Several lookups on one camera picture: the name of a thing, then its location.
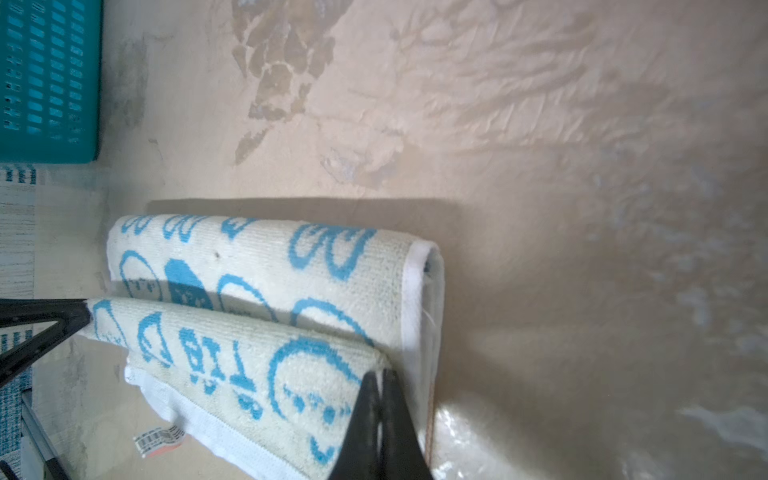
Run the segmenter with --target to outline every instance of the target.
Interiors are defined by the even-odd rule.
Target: folded towel
[[[159,215],[120,219],[107,252],[112,280],[128,296],[253,316],[382,350],[401,372],[428,450],[444,291],[434,243],[385,230]],[[131,375],[134,384],[139,376],[161,379],[136,362]],[[173,402],[164,408],[176,409]],[[314,458],[322,468],[301,472],[323,478],[333,460]]]
[[[83,335],[127,347],[150,405],[254,478],[325,478],[362,376],[364,343],[188,306],[88,301]]]

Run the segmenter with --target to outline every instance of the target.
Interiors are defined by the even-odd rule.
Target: teal plastic basket
[[[0,162],[94,160],[101,0],[0,0],[0,15]]]

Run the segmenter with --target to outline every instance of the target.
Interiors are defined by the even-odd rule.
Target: white towel
[[[254,316],[381,349],[401,372],[422,447],[429,444],[444,292],[433,243],[385,230],[159,215],[120,219],[107,252],[112,280],[134,298]],[[135,362],[130,373],[134,384],[159,379]],[[177,412],[173,398],[164,403]],[[274,453],[292,462],[293,453]],[[335,459],[325,460],[301,472],[324,478]]]
[[[127,347],[126,379],[254,478],[325,478],[378,350],[271,321],[146,300],[88,301],[83,335]]]

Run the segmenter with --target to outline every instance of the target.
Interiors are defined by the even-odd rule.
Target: floor
[[[103,295],[129,213],[442,248],[435,478],[768,476],[768,3],[104,0],[101,156],[38,190],[35,295]],[[125,355],[35,373],[77,478],[242,478]]]

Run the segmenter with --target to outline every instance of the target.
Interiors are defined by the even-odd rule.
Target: barcode label
[[[134,437],[141,458],[154,457],[178,448],[187,433],[176,425],[169,429],[157,427]]]

